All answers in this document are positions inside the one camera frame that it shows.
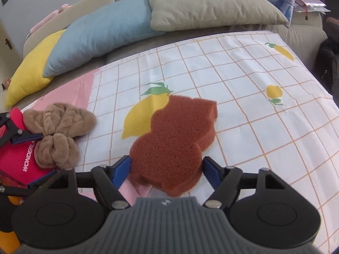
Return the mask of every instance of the red bag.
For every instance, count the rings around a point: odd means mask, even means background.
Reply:
[[[13,108],[11,109],[10,114],[14,124],[18,128],[26,130],[20,110],[18,108]],[[5,126],[0,128],[0,137],[6,130]],[[13,145],[8,141],[0,148],[1,178],[6,179],[11,183],[15,180],[23,185],[28,185],[32,181],[52,172],[53,169],[41,169],[36,164],[34,158],[35,146],[36,141],[27,141],[16,145]]]

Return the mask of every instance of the orange sponge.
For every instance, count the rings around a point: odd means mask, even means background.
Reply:
[[[192,189],[202,170],[201,152],[214,141],[215,101],[170,95],[151,118],[151,131],[130,149],[130,179],[151,184],[171,197]]]

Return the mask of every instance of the beige sofa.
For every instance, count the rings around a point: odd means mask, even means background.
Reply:
[[[67,10],[48,21],[27,39],[23,47],[23,56],[25,57],[48,35],[67,28],[73,21],[81,16],[114,1],[119,0],[81,0],[72,5]],[[132,43],[113,50],[103,57],[94,58],[89,63],[76,70],[56,76],[48,87],[24,98],[19,102],[18,106],[24,107],[67,81],[123,57],[193,37],[245,30],[270,30],[278,33],[309,69],[314,65],[320,44],[326,39],[326,34],[322,30],[322,18],[318,12],[309,13],[308,20],[305,20],[304,13],[294,13],[290,28],[286,28],[284,25],[245,25],[168,32],[161,36]]]

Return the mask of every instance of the door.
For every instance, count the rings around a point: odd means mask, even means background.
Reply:
[[[22,60],[0,21],[0,84],[6,77],[11,78]]]

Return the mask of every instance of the pink fabric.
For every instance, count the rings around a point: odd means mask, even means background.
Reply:
[[[126,179],[121,185],[121,187],[119,188],[119,192],[123,195],[123,197],[126,199],[126,201],[130,205],[134,205],[135,202],[137,201],[137,198],[139,197],[146,198],[148,194],[150,193],[151,188],[152,186],[142,186],[142,185],[139,185],[138,187],[134,187],[131,184],[131,182],[128,179]],[[97,200],[95,198],[94,193],[84,192],[80,194],[88,198],[91,198],[95,201]]]
[[[29,34],[33,34],[35,31],[37,31],[40,27],[42,27],[44,24],[46,24],[49,20],[51,20],[53,17],[57,16],[59,14],[59,10],[55,10],[51,12],[49,15],[47,15],[44,19],[42,19],[39,23],[37,23],[33,28],[30,29]]]
[[[62,5],[62,6],[60,7],[60,9],[59,9],[59,13],[60,13],[60,12],[63,12],[65,9],[67,9],[67,8],[69,8],[69,7],[70,7],[69,4],[64,4],[64,5]]]
[[[87,109],[94,74],[97,71],[98,69],[90,71],[44,95],[33,105],[33,109],[41,111],[55,102],[68,103],[77,108]]]
[[[67,9],[70,5],[64,4],[61,6],[59,10],[55,10],[51,12],[49,15],[47,15],[44,19],[42,19],[39,23],[37,23],[31,30],[29,31],[29,34],[32,35],[35,31],[37,31],[39,28],[41,28],[44,24],[46,24],[49,20],[57,16],[59,13],[63,12],[65,9]]]

